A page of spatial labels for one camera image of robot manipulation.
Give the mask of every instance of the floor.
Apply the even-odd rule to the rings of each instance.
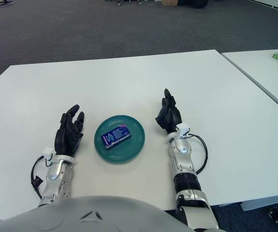
[[[0,7],[0,74],[10,65],[216,49],[278,49],[278,10],[247,0],[206,9],[159,2],[14,0]],[[269,207],[213,207],[228,232],[278,232]]]

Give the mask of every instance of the small cardboard box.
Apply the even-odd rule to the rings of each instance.
[[[178,0],[162,0],[163,6],[177,6]]]

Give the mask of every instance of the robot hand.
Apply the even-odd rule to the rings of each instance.
[[[168,134],[177,131],[176,126],[182,123],[179,110],[176,108],[176,101],[168,89],[164,91],[165,97],[162,99],[162,109],[160,110],[156,121],[165,129]]]
[[[70,108],[62,115],[60,129],[56,132],[55,150],[57,155],[74,156],[83,134],[84,113],[80,112],[77,120],[73,123],[72,118],[79,110],[79,105]]]
[[[31,183],[41,199],[40,205],[53,203],[56,200],[62,200],[70,197],[70,181],[72,177],[72,164],[74,152],[77,149],[83,134],[84,113],[78,115],[73,123],[72,118],[79,110],[79,105],[70,108],[62,115],[60,129],[56,132],[55,150],[46,147],[42,152],[31,171]],[[46,187],[40,194],[38,187],[43,182],[38,176],[34,178],[34,168],[36,164],[45,158],[45,164],[48,167],[46,176]]]

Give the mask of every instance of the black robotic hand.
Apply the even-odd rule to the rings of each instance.
[[[57,155],[74,156],[83,134],[80,133],[83,128],[84,113],[78,115],[73,123],[72,118],[79,110],[79,105],[74,105],[62,115],[60,129],[56,132],[55,150]]]
[[[165,129],[168,134],[177,131],[176,125],[182,123],[179,110],[176,108],[176,101],[168,89],[164,91],[165,97],[162,99],[162,109],[160,110],[156,121]]]

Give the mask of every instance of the blue box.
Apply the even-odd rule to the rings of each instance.
[[[110,150],[130,137],[131,133],[126,125],[121,125],[101,136],[107,150]]]

